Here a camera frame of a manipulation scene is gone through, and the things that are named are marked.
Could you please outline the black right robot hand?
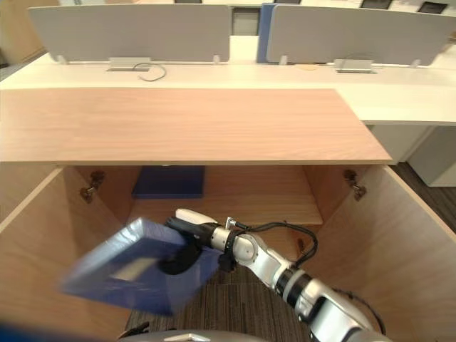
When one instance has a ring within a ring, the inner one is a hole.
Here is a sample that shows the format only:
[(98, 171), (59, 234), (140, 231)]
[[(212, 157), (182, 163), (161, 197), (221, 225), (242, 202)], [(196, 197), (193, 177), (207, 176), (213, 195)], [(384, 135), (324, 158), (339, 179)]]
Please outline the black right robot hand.
[(178, 232), (184, 244), (172, 256), (160, 260), (159, 269), (168, 275), (178, 275), (196, 263), (204, 247), (212, 247), (213, 232), (220, 224), (207, 215), (179, 208), (167, 219), (165, 226)]

